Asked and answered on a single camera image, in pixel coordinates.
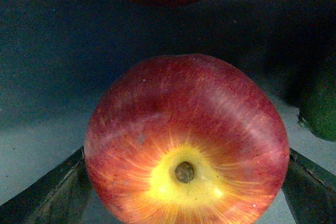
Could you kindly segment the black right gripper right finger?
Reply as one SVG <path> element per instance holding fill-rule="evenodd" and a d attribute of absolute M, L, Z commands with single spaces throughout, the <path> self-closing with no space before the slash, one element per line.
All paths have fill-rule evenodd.
<path fill-rule="evenodd" d="M 335 224 L 335 175 L 293 149 L 282 191 L 296 223 Z"/>

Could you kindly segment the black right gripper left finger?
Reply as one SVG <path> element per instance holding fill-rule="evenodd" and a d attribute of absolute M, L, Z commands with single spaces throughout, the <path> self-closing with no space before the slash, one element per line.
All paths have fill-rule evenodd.
<path fill-rule="evenodd" d="M 83 147 L 1 205 L 1 223 L 82 223 L 91 195 Z"/>

